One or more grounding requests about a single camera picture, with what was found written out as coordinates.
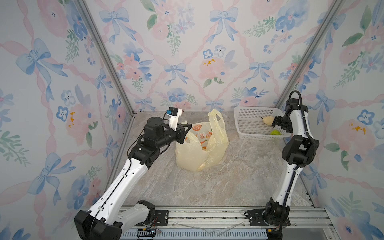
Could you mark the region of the green pear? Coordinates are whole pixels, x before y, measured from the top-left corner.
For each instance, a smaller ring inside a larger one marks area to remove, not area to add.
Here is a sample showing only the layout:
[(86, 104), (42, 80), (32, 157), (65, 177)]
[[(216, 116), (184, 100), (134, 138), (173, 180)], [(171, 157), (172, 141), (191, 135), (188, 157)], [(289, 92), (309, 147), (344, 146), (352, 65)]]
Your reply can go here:
[(273, 130), (273, 131), (270, 133), (270, 135), (272, 135), (272, 136), (281, 136), (282, 134), (281, 134), (280, 131), (278, 131), (278, 130)]

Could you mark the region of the pale yellow pear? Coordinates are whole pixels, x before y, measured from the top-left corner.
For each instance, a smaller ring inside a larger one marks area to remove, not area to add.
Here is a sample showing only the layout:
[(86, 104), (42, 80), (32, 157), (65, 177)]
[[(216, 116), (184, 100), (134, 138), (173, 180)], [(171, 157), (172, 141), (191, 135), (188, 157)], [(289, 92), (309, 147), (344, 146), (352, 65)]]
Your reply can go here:
[(263, 117), (262, 120), (263, 120), (263, 123), (264, 123), (264, 124), (266, 124), (266, 125), (268, 125), (268, 126), (272, 126), (272, 125), (273, 125), (273, 122), (274, 122), (274, 120), (275, 120), (275, 117), (273, 117), (273, 116), (267, 116), (267, 117)]

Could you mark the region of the yellow plastic bag orange print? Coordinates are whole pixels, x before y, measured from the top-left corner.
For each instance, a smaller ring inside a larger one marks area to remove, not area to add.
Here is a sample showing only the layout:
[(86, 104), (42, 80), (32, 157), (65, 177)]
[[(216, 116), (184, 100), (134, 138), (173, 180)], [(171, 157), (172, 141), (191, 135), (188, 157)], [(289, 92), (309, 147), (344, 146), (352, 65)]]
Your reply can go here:
[(176, 164), (179, 168), (200, 172), (217, 165), (229, 146), (226, 125), (216, 109), (208, 113), (208, 122), (193, 124), (183, 144), (176, 144)]

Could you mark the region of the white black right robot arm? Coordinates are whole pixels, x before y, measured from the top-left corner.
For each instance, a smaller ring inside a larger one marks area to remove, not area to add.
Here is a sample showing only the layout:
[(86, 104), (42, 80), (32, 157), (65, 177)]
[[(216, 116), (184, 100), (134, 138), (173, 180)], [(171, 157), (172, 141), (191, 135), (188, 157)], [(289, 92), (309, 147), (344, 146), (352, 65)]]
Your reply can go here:
[(266, 117), (263, 121), (272, 127), (280, 127), (292, 133), (291, 139), (282, 150), (282, 159), (286, 161), (279, 185), (263, 213), (264, 221), (270, 226), (281, 227), (290, 211), (292, 192), (299, 174), (304, 167), (310, 165), (319, 147), (308, 122), (309, 109), (303, 104), (299, 91), (292, 91), (286, 101), (283, 116)]

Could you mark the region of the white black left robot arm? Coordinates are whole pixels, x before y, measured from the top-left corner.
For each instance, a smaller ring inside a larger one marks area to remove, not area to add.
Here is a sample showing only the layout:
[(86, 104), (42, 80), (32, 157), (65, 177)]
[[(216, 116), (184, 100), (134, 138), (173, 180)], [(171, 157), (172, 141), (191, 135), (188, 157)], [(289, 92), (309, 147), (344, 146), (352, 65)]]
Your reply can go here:
[(179, 124), (176, 117), (170, 117), (168, 123), (160, 117), (149, 118), (113, 183), (88, 211), (76, 214), (74, 223), (80, 239), (118, 240), (137, 225), (152, 227), (156, 223), (153, 204), (141, 200), (123, 212), (121, 207), (155, 160), (171, 143), (183, 144), (191, 128), (190, 124)]

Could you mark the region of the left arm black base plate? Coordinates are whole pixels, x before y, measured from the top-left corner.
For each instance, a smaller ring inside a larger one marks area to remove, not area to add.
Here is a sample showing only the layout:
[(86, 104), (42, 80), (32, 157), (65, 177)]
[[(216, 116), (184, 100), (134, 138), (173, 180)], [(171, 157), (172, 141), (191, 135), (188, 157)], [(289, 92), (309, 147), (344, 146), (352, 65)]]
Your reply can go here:
[(136, 227), (166, 227), (169, 221), (169, 210), (150, 211), (144, 223), (136, 224)]

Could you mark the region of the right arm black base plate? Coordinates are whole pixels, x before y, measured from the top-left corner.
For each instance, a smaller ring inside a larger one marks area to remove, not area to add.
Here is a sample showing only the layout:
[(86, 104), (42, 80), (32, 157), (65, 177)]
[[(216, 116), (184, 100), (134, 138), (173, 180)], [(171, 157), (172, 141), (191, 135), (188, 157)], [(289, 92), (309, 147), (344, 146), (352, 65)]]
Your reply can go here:
[(281, 223), (281, 215), (278, 211), (266, 213), (266, 209), (253, 209), (245, 211), (244, 216), (252, 227), (278, 227)]

